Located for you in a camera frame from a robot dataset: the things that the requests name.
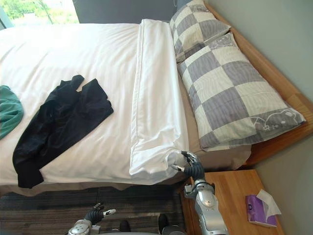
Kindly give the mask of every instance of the green cloth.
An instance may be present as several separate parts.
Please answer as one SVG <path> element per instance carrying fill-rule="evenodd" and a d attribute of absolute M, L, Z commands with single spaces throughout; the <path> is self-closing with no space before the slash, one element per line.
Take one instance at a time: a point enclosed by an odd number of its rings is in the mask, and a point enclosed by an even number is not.
<path fill-rule="evenodd" d="M 18 97 L 8 86 L 0 86 L 0 140 L 20 123 L 23 114 Z"/>

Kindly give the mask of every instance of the nightstand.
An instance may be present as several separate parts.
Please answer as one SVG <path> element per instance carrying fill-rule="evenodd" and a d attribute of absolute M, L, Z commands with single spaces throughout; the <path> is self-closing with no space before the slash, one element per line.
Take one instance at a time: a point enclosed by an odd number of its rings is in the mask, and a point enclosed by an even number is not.
<path fill-rule="evenodd" d="M 206 173 L 205 179 L 215 184 L 215 195 L 230 235 L 284 235 L 278 218 L 276 228 L 251 224 L 247 220 L 245 196 L 264 189 L 255 170 Z M 180 193 L 188 235 L 201 235 L 194 201 Z"/>

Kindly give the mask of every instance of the purple tissue box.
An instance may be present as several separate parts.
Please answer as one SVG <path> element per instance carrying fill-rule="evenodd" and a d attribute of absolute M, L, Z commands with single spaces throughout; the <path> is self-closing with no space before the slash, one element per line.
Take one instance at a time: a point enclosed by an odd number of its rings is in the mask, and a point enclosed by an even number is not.
<path fill-rule="evenodd" d="M 270 216 L 265 221 L 265 212 L 262 201 L 256 195 L 246 196 L 246 212 L 248 221 L 253 224 L 263 225 L 265 227 L 276 227 L 276 218 L 274 215 Z"/>

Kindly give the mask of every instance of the gray and white pillowcase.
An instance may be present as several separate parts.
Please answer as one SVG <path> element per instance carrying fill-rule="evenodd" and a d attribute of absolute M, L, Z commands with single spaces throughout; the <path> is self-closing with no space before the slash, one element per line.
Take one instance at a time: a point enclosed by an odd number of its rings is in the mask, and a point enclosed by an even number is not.
<path fill-rule="evenodd" d="M 178 65 L 207 151 L 274 138 L 304 117 L 285 103 L 228 33 Z"/>
<path fill-rule="evenodd" d="M 171 18 L 176 62 L 182 62 L 209 42 L 226 34 L 230 26 L 217 20 L 203 0 L 193 0 Z"/>

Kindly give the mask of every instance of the white duvet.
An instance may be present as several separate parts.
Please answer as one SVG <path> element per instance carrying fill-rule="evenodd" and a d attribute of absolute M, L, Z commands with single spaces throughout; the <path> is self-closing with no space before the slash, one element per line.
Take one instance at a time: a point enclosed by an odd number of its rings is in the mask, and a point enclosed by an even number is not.
<path fill-rule="evenodd" d="M 154 184 L 175 175 L 188 149 L 167 23 L 73 24 L 0 31 L 0 85 L 20 99 L 21 123 L 0 140 L 0 185 L 16 185 L 14 148 L 48 94 L 81 74 L 96 78 L 114 113 L 41 169 L 44 183 Z"/>

